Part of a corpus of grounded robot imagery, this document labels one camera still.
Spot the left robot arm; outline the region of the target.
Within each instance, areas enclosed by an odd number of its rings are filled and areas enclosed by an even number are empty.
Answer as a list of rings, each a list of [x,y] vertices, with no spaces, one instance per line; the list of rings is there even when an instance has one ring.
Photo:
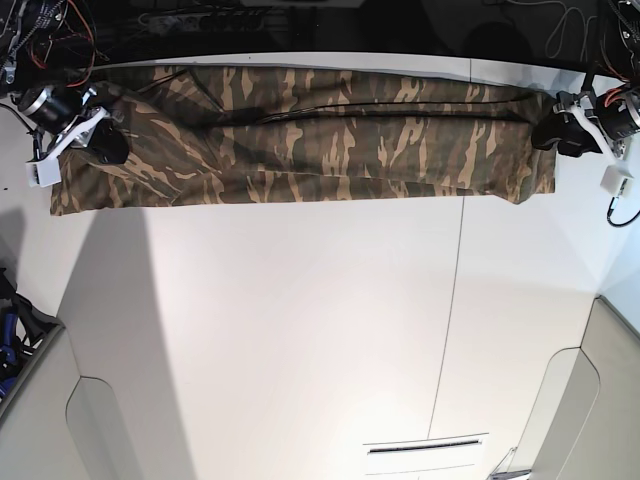
[[[560,91],[533,129],[532,146],[577,158],[584,153],[618,161],[639,133],[639,3],[600,1],[591,58],[576,93]]]

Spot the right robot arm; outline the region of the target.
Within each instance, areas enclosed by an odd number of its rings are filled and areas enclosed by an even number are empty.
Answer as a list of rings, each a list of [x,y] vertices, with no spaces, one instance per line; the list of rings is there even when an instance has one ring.
[[[126,162],[122,116],[91,81],[100,57],[91,12],[77,1],[1,3],[1,108],[26,128],[35,161],[80,149],[100,164]]]

